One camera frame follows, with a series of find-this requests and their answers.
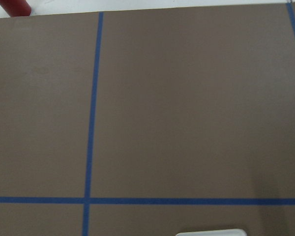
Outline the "red cylinder tube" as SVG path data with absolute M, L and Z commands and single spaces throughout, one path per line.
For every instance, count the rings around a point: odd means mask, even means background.
M 31 7 L 26 0 L 0 0 L 0 6 L 10 17 L 29 16 Z

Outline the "white rectangular tray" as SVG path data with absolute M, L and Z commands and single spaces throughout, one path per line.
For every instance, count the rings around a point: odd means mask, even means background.
M 226 229 L 213 231 L 182 232 L 176 236 L 247 236 L 246 231 L 242 229 Z

